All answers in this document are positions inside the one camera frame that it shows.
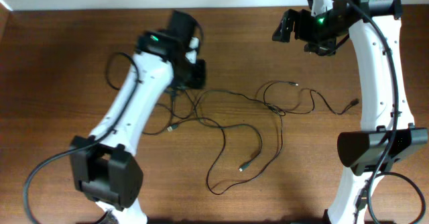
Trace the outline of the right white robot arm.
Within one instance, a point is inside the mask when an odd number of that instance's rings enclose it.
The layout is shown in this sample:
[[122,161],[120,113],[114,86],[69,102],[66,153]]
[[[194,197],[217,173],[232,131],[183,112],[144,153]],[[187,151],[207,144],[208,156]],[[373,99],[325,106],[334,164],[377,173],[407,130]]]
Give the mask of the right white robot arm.
[[323,223],[363,223],[373,213],[372,195],[395,163],[428,143],[410,111],[400,58],[402,0],[308,0],[309,10],[287,10],[273,40],[305,42],[305,49],[332,56],[353,43],[359,67],[362,115],[359,131],[338,136],[343,173]]

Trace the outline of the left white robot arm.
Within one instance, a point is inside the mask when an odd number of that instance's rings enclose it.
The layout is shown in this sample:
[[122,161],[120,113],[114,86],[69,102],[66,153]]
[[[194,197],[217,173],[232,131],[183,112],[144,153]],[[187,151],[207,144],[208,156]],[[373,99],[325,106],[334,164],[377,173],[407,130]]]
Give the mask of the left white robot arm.
[[198,53],[200,24],[173,11],[165,29],[144,32],[128,57],[131,67],[113,104],[88,137],[70,144],[76,190],[96,203],[99,223],[146,223],[137,199],[143,172],[135,160],[139,139],[158,99],[166,89],[201,89],[206,62]]

